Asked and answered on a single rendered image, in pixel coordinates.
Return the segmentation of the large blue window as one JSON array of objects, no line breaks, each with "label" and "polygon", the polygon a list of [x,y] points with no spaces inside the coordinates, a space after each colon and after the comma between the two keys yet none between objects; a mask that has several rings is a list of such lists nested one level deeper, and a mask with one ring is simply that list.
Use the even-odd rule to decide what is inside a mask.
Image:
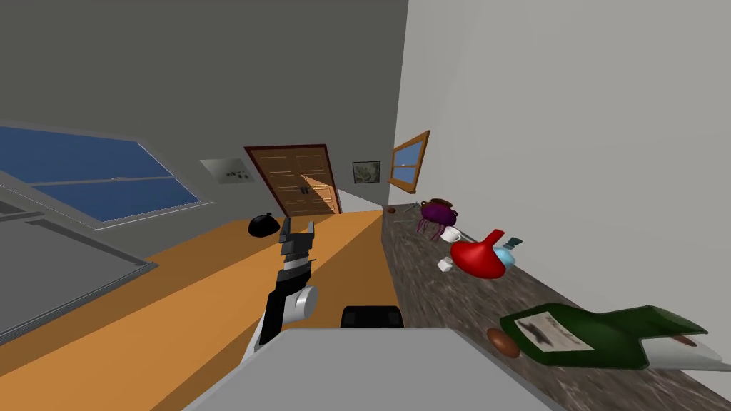
[{"label": "large blue window", "polygon": [[94,231],[212,204],[149,143],[0,123],[0,192]]}]

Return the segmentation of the brown wooden double door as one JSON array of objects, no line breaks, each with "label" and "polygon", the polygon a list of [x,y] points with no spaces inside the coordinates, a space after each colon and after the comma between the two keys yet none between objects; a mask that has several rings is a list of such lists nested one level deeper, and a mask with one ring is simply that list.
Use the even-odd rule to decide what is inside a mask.
[{"label": "brown wooden double door", "polygon": [[327,146],[246,146],[258,174],[284,215],[341,214]]}]

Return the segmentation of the brown egg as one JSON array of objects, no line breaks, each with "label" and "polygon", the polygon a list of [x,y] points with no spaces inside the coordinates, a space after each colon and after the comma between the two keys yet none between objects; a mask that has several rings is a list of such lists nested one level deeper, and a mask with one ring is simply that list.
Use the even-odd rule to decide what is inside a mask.
[{"label": "brown egg", "polygon": [[513,359],[520,357],[520,348],[505,331],[498,328],[489,328],[486,335],[493,347],[502,355]]}]

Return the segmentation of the light blue bottle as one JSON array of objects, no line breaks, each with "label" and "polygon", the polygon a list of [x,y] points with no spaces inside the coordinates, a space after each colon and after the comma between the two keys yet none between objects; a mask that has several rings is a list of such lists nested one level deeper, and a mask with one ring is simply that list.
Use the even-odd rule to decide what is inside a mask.
[{"label": "light blue bottle", "polygon": [[511,269],[515,265],[513,249],[520,245],[523,241],[519,238],[512,237],[501,246],[493,247],[493,252],[500,262],[505,266],[506,270]]}]

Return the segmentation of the red vase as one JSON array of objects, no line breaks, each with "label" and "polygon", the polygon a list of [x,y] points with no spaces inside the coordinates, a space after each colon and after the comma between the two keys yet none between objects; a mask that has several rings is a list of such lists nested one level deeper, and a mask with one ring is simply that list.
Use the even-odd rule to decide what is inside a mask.
[{"label": "red vase", "polygon": [[502,277],[508,268],[495,254],[494,246],[504,235],[504,231],[495,229],[480,242],[455,242],[450,257],[460,270],[474,277]]}]

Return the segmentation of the black round object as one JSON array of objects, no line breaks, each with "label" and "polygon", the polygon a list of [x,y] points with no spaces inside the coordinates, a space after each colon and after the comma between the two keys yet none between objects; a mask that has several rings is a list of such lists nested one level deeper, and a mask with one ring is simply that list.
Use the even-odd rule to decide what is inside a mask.
[{"label": "black round object", "polygon": [[272,216],[272,213],[257,215],[250,219],[248,224],[248,234],[255,238],[265,238],[273,234],[279,233],[281,225]]}]

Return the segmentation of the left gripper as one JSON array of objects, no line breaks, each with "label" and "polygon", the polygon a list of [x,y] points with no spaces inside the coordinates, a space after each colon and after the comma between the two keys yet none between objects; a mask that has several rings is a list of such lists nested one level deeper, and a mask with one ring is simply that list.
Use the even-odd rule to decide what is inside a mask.
[{"label": "left gripper", "polygon": [[281,255],[285,258],[286,263],[302,258],[307,259],[313,245],[314,228],[314,222],[310,221],[306,233],[291,233],[291,218],[284,218],[279,243],[281,244]]}]

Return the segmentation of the small wooden framed window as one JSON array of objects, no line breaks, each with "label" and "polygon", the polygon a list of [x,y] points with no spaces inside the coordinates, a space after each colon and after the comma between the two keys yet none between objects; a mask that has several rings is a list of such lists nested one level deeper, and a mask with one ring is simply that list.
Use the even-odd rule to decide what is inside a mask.
[{"label": "small wooden framed window", "polygon": [[409,194],[416,193],[429,137],[430,131],[424,131],[393,149],[388,179],[391,185]]}]

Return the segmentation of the small dark framed picture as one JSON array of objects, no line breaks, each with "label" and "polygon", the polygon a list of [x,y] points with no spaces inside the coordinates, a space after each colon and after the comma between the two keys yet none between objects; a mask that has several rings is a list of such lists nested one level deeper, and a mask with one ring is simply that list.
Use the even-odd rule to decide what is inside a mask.
[{"label": "small dark framed picture", "polygon": [[353,180],[356,184],[378,183],[381,179],[381,162],[353,162]]}]

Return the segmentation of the purple pot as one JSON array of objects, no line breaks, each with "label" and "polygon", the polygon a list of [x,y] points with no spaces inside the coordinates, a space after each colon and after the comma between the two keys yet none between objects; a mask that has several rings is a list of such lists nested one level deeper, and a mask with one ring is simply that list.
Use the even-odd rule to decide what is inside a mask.
[{"label": "purple pot", "polygon": [[453,227],[457,221],[458,212],[452,209],[452,203],[432,198],[430,201],[422,201],[420,203],[421,219],[416,228],[417,232],[426,231],[428,226],[433,223],[438,230],[433,234],[432,240],[441,236],[447,227]]}]

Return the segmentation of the grey wall picture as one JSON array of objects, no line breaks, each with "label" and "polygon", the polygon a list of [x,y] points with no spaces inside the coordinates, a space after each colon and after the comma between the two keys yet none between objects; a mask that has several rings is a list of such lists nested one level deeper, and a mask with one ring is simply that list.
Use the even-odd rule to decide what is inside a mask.
[{"label": "grey wall picture", "polygon": [[253,178],[240,158],[203,159],[201,164],[219,184],[252,182]]}]

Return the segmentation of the dark green labelled bottle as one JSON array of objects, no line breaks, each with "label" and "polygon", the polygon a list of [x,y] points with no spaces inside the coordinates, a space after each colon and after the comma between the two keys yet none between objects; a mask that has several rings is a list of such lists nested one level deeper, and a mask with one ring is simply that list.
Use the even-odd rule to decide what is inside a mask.
[{"label": "dark green labelled bottle", "polygon": [[687,318],[653,305],[593,313],[546,303],[506,315],[499,324],[522,353],[540,364],[620,370],[649,367],[643,340],[707,332]]}]

